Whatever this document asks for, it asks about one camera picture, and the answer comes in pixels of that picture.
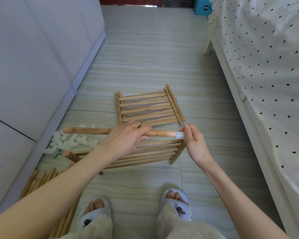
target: forearm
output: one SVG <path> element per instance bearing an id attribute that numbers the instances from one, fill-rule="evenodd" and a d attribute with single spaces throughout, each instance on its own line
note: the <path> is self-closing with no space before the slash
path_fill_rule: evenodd
<path id="1" fill-rule="evenodd" d="M 257 207 L 212 159 L 200 166 L 216 188 L 241 238 L 289 238 Z"/>
<path id="2" fill-rule="evenodd" d="M 75 166 L 6 210 L 0 215 L 0 238 L 44 238 L 92 179 L 108 165 L 110 156 L 110 152 L 97 147 Z"/>

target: wooden rack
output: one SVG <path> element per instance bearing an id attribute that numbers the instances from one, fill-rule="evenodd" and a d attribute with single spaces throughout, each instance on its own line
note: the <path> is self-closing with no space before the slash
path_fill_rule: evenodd
<path id="1" fill-rule="evenodd" d="M 184 125 L 185 118 L 168 84 L 163 91 L 135 96 L 122 96 L 119 91 L 115 93 L 115 98 L 119 123 L 139 120 L 150 126 L 174 122 Z"/>
<path id="2" fill-rule="evenodd" d="M 60 175 L 63 171 L 56 172 L 55 168 L 50 169 L 50 172 L 46 174 L 45 172 L 41 172 L 40 175 L 38 170 L 34 170 L 32 175 L 30 176 L 30 179 L 28 180 L 28 183 L 26 184 L 23 192 L 21 193 L 19 200 L 27 196 L 28 194 L 32 193 L 36 189 L 40 188 L 42 185 L 46 184 L 50 180 L 54 179 L 58 175 Z M 53 230 L 51 231 L 49 238 L 59 238 L 64 236 L 68 233 L 68 230 L 70 228 L 76 206 L 79 202 L 79 198 L 76 199 L 76 201 L 72 204 L 72 206 L 67 210 L 67 212 L 63 215 L 59 223 L 55 225 Z"/>
<path id="3" fill-rule="evenodd" d="M 169 164 L 172 165 L 185 147 L 185 142 L 179 139 L 141 143 L 134 152 L 113 162 L 105 169 L 160 162 L 164 160 L 169 160 Z M 90 151 L 91 150 L 70 152 L 65 150 L 63 156 L 71 161 L 77 162 Z"/>

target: person's right arm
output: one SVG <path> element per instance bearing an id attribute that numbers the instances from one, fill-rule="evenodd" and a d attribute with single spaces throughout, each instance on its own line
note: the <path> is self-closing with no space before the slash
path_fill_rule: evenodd
<path id="1" fill-rule="evenodd" d="M 184 134 L 188 154 L 214 185 L 242 239 L 289 238 L 219 167 L 194 124 L 185 125 Z"/>

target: bed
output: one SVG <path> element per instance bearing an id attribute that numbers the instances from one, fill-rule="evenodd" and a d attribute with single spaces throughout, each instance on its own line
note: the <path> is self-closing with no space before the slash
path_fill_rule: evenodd
<path id="1" fill-rule="evenodd" d="M 214 48 L 287 234 L 299 238 L 299 0 L 210 0 Z"/>

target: pants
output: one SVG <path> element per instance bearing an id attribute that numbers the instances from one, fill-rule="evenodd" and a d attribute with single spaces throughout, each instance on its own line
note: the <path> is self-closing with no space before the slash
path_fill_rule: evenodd
<path id="1" fill-rule="evenodd" d="M 107 215 L 101 215 L 79 232 L 69 233 L 62 239 L 112 239 L 113 223 Z M 171 204 L 166 204 L 157 218 L 158 239 L 225 239 L 213 226 L 184 221 Z"/>

